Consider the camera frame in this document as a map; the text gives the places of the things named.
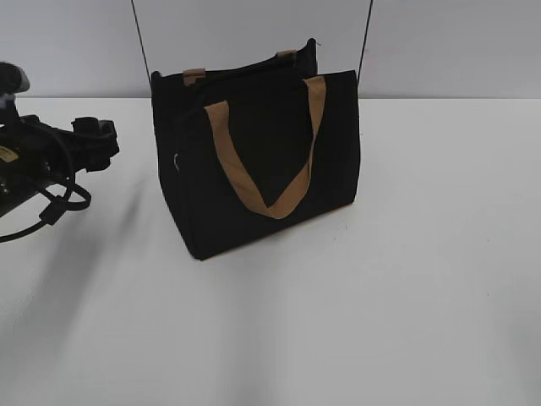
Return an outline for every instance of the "white wall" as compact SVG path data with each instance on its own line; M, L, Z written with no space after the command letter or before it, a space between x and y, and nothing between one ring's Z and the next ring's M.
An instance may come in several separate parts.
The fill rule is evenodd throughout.
M25 96L149 95L129 0L3 0L0 60L26 71Z
M150 70L229 69L314 37L320 72L357 69L369 0L136 0Z
M374 0L366 97L541 97L539 0Z
M25 96L149 96L129 0L19 0L0 59ZM232 68L314 36L321 72L357 69L369 0L135 0L150 70ZM541 2L374 0L362 97L541 97Z

